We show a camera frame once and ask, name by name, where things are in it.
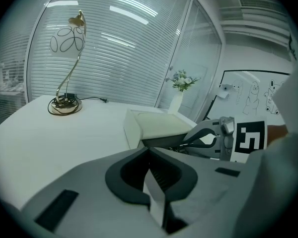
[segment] air conditioner vent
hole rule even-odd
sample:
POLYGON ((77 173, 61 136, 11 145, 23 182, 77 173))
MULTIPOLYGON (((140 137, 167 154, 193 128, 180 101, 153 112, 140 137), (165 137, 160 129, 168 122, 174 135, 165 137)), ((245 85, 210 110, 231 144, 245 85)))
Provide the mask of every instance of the air conditioner vent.
POLYGON ((269 0, 239 0, 239 3, 241 7, 268 9, 286 14, 285 8, 281 4, 269 0))

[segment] robotic arm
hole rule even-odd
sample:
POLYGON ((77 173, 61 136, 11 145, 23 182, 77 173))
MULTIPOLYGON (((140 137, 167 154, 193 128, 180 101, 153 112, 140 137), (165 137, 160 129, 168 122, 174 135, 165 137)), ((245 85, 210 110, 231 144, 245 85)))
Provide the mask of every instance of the robotic arm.
POLYGON ((234 118, 205 120, 196 125, 183 139, 183 148, 189 155, 230 160, 233 148, 234 118), (211 144, 200 138, 212 134, 211 144))

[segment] lamp base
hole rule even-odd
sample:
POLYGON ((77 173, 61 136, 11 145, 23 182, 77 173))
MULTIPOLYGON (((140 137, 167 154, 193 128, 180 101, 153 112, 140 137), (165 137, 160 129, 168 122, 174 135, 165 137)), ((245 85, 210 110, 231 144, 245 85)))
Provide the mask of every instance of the lamp base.
POLYGON ((54 101, 51 103, 51 111, 56 115, 67 115, 81 110, 83 104, 80 99, 62 99, 60 103, 54 101))

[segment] black cable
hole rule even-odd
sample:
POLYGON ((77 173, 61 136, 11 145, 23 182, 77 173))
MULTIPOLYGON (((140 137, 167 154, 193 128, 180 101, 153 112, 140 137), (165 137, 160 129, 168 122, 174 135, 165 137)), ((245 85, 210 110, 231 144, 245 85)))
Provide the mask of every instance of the black cable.
MULTIPOLYGON (((61 99, 61 100, 62 100, 62 98, 65 98, 65 95, 61 95, 61 96, 59 97, 59 99, 61 99)), ((92 98, 100 99, 101 101, 103 101, 103 102, 105 102, 105 103, 108 102, 107 99, 99 98, 99 97, 88 97, 88 98, 83 98, 83 99, 80 99, 80 98, 77 97, 77 99, 79 99, 79 100, 86 100, 86 99, 92 99, 92 98)), ((65 104, 63 104, 64 107, 66 107, 66 105, 70 105, 70 104, 73 104, 74 102, 77 102, 77 106, 76 106, 76 108, 75 108, 73 111, 71 111, 71 112, 69 112, 69 113, 62 113, 62 112, 60 112, 59 110, 56 110, 56 109, 55 109, 57 112, 59 112, 59 114, 56 114, 56 113, 51 112, 51 111, 49 110, 49 106, 50 106, 50 104, 51 104, 52 102, 54 102, 56 106, 59 104, 59 103, 57 102, 56 98, 54 98, 54 99, 52 99, 52 100, 48 103, 48 112, 49 112, 50 114, 54 115, 54 116, 62 116, 62 117, 63 117, 63 116, 68 116, 68 115, 71 115, 71 114, 74 114, 74 113, 78 112, 77 110, 78 110, 78 108, 79 108, 79 102, 77 101, 77 99, 76 99, 76 98, 70 98, 70 97, 67 98, 67 99, 68 99, 68 101, 67 101, 65 104)))
POLYGON ((78 99, 79 99, 79 100, 86 100, 86 99, 93 99, 93 98, 100 99, 101 101, 103 101, 103 102, 105 102, 105 103, 107 103, 107 102, 108 102, 108 100, 107 100, 107 99, 104 99, 104 98, 99 98, 99 97, 88 97, 88 98, 83 98, 83 99, 81 99, 81 98, 78 98, 78 99))
MULTIPOLYGON (((65 98, 65 96, 64 96, 64 95, 61 95, 61 96, 59 97, 59 99, 62 99, 62 98, 65 98)), ((62 117, 63 117, 63 116, 68 116, 68 115, 71 115, 71 114, 74 114, 74 113, 78 112, 77 110, 78 110, 78 108, 79 108, 79 102, 78 102, 76 99, 74 99, 74 98, 68 98, 68 100, 69 100, 69 101, 68 101, 66 104, 64 104, 65 107, 66 107, 66 105, 73 104, 74 102, 77 102, 77 106, 76 106, 76 108, 75 108, 73 111, 71 111, 71 112, 69 112, 69 113, 62 113, 62 112, 60 112, 60 111, 57 110, 57 112, 59 112, 59 114, 55 114, 55 113, 51 112, 51 111, 49 110, 50 103, 51 103, 51 102, 54 102, 56 105, 58 104, 56 98, 54 98, 54 99, 52 99, 52 100, 48 103, 48 112, 49 112, 50 114, 54 115, 54 116, 62 116, 62 117)))

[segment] glass door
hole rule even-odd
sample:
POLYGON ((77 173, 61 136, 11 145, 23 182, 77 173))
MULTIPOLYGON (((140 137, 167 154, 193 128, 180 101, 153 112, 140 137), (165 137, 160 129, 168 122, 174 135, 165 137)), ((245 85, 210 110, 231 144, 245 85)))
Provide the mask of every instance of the glass door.
MULTIPOLYGON (((216 72, 220 52, 220 38, 204 9, 197 0, 192 0, 185 18, 179 42, 173 54, 168 78, 179 70, 185 70, 191 77, 201 78, 184 92, 179 112, 196 120, 216 72)), ((177 92, 172 81, 165 81, 156 107, 168 109, 177 92)))

